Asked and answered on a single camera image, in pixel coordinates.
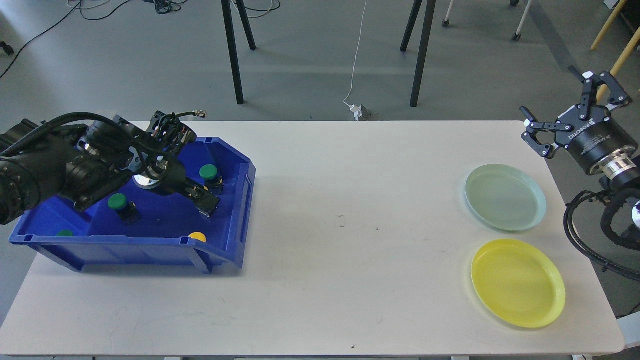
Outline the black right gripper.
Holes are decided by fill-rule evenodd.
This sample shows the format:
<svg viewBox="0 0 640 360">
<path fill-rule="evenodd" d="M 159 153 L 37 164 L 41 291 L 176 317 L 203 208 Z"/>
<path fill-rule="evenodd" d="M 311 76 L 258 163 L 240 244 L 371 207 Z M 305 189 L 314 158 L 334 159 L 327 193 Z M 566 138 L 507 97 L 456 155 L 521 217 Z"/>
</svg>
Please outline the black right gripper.
<svg viewBox="0 0 640 360">
<path fill-rule="evenodd" d="M 608 71 L 601 73 L 577 72 L 582 83 L 582 94 L 576 112 L 567 112 L 565 121 L 539 121 L 528 107 L 519 111 L 525 116 L 521 139 L 542 158 L 553 159 L 558 148 L 564 148 L 588 176 L 603 173 L 600 163 L 605 158 L 619 155 L 629 157 L 639 144 L 612 118 L 611 112 L 632 103 L 617 79 Z M 558 142 L 558 134 L 566 133 L 567 142 Z"/>
</svg>

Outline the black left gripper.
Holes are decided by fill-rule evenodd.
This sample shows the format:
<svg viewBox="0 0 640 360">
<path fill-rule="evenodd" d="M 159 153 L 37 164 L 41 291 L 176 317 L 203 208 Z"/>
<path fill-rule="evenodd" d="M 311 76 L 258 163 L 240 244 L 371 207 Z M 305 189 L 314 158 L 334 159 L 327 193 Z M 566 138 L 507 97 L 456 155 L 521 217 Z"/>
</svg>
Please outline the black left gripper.
<svg viewBox="0 0 640 360">
<path fill-rule="evenodd" d="M 223 180 L 205 180 L 195 183 L 202 187 L 190 187 L 185 166 L 173 155 L 147 156 L 141 173 L 133 175 L 132 181 L 139 189 L 158 196 L 179 194 L 186 197 L 207 218 L 214 215 L 221 202 L 218 195 L 224 191 Z"/>
</svg>

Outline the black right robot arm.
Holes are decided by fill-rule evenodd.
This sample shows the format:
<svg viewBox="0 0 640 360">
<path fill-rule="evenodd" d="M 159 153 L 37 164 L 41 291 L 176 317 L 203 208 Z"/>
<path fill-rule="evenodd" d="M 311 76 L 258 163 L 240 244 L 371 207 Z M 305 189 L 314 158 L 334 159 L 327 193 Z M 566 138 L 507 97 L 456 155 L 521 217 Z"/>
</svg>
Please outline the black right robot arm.
<svg viewBox="0 0 640 360">
<path fill-rule="evenodd" d="M 615 245 L 638 251 L 639 246 L 639 144 L 615 122 L 612 111 L 633 100 L 608 71 L 582 73 L 573 66 L 570 73 L 582 84 L 580 101 L 555 121 L 539 121 L 522 106 L 525 132 L 521 138 L 540 157 L 551 159 L 566 150 L 587 176 L 601 175 L 602 190 L 581 191 L 567 203 L 563 226 L 567 239 L 603 272 L 610 271 L 638 281 L 640 274 L 590 248 L 578 235 L 574 214 L 585 202 L 599 202 L 605 209 L 599 222 L 602 233 Z"/>
</svg>

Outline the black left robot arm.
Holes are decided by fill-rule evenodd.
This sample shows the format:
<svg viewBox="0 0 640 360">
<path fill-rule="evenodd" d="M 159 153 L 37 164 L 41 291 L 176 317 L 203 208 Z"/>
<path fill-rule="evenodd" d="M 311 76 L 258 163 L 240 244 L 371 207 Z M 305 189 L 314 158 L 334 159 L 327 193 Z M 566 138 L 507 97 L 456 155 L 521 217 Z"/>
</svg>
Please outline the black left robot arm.
<svg viewBox="0 0 640 360">
<path fill-rule="evenodd" d="M 70 112 L 36 124 L 22 120 L 1 135 L 1 223 L 11 223 L 60 196 L 83 212 L 103 199 L 125 224 L 141 219 L 134 203 L 118 194 L 130 180 L 159 196 L 179 194 L 210 217 L 220 198 L 186 175 L 178 156 L 196 141 L 182 123 L 205 111 L 156 111 L 146 130 L 116 116 Z"/>
</svg>

